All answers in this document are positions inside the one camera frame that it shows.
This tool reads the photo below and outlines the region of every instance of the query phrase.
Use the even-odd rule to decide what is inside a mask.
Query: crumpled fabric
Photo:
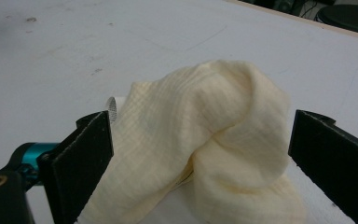
[[[115,155],[81,214],[142,220],[194,181],[207,223],[303,223],[288,165],[288,96],[254,65],[212,61],[135,82],[111,127]]]

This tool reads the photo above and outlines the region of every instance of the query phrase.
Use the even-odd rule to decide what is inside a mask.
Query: cream cloth
[[[137,223],[193,179],[208,223],[302,223],[288,164],[288,97],[256,67],[214,61],[133,83],[115,156],[79,220]]]

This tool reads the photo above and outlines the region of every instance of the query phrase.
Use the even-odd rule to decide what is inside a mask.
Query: floor
[[[307,1],[301,9],[299,17],[313,21],[316,13],[318,13],[318,11],[323,7],[327,7],[327,5],[313,0]]]

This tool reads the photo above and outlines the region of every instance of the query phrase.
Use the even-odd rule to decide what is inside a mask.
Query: white tabletop
[[[25,142],[60,142],[75,121],[125,96],[133,81],[213,59],[256,64],[296,109],[358,137],[358,36],[222,0],[0,0],[0,168]],[[353,223],[291,164],[307,223]],[[142,223],[203,223],[191,186]],[[52,223],[43,188],[28,193],[36,223]]]

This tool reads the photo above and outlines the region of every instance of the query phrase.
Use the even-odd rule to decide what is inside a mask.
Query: black rubber pad
[[[358,223],[358,139],[334,124],[326,116],[297,110],[289,155]]]
[[[77,129],[38,158],[56,224],[76,222],[113,156],[107,111],[77,121]]]

